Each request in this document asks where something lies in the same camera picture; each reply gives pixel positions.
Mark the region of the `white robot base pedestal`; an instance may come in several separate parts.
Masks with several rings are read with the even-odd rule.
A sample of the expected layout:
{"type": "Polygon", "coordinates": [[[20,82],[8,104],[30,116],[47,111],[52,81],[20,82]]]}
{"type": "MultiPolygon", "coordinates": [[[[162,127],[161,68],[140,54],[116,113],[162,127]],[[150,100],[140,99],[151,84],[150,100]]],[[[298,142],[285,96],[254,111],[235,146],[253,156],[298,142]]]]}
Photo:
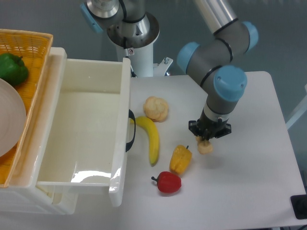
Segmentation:
{"type": "Polygon", "coordinates": [[[173,59],[164,57],[154,63],[154,43],[160,34],[157,19],[150,13],[135,23],[121,21],[107,29],[109,40],[114,44],[118,60],[129,58],[131,71],[137,77],[168,76],[173,59]]]}

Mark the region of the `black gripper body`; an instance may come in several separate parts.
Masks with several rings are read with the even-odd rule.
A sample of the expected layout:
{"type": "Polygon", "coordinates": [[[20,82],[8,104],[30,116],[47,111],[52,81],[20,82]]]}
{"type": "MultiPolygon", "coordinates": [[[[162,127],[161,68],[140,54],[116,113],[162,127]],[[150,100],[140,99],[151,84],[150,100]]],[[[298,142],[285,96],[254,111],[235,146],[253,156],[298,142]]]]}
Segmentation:
{"type": "Polygon", "coordinates": [[[221,138],[232,132],[231,125],[228,123],[230,114],[219,114],[211,110],[209,107],[204,107],[200,118],[190,120],[188,128],[196,137],[202,139],[221,138]]]}

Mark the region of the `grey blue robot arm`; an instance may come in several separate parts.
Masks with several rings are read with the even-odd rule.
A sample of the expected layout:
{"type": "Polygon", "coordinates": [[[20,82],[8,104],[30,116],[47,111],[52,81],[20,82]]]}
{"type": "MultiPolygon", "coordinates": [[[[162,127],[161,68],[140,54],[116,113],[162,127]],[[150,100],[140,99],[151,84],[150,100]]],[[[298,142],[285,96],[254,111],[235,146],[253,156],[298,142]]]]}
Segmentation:
{"type": "MultiPolygon", "coordinates": [[[[231,133],[228,119],[247,85],[233,59],[251,50],[259,34],[250,22],[241,22],[225,0],[195,1],[214,36],[205,47],[190,42],[179,51],[177,64],[206,93],[201,116],[189,121],[189,130],[198,140],[220,138],[231,133]]],[[[142,0],[85,0],[81,12],[96,32],[106,32],[117,49],[118,58],[131,61],[132,77],[151,77],[162,65],[153,63],[153,44],[160,32],[157,19],[142,0]]]]}

